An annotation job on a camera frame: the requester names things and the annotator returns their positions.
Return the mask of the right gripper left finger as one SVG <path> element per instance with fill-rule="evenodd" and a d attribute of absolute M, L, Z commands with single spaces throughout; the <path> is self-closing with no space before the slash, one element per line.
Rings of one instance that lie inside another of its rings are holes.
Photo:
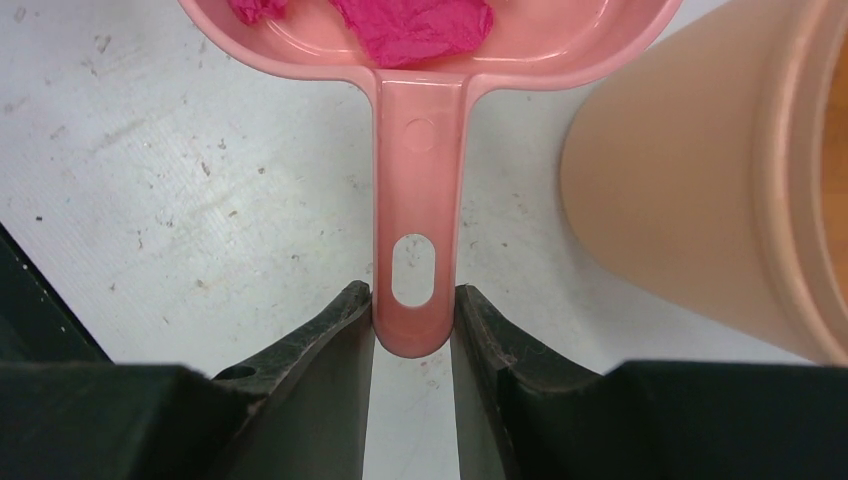
<path fill-rule="evenodd" d="M 359 479 L 371 292 L 206 377 L 181 365 L 5 362 L 5 479 Z"/>

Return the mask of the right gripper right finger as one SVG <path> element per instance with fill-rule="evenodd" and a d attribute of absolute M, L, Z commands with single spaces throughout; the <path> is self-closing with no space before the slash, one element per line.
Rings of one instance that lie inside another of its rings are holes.
<path fill-rule="evenodd" d="M 464 479 L 843 479 L 847 372 L 631 360 L 595 373 L 456 290 Z"/>

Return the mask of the pink plastic dustpan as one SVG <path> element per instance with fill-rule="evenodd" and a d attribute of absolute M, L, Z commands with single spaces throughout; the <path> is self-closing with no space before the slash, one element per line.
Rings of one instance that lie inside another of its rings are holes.
<path fill-rule="evenodd" d="M 374 120 L 374 320 L 391 353 L 419 358 L 453 328 L 462 175 L 470 112 L 497 89 L 566 90 L 640 55 L 668 26 L 676 1 L 484 1 L 488 34 L 471 52 L 384 68 L 336 1 L 289 1 L 282 17 L 246 24 L 228 1 L 183 10 L 233 59 L 294 80 L 344 81 Z M 434 248 L 433 290 L 418 305 L 394 293 L 393 252 L 408 235 Z"/>

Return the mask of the small magenta paper scrap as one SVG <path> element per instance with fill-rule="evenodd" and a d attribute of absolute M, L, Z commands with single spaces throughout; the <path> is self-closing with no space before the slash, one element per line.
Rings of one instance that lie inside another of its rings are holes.
<path fill-rule="evenodd" d="M 245 25 L 260 20 L 279 20 L 285 17 L 288 0 L 228 0 L 236 18 Z"/>

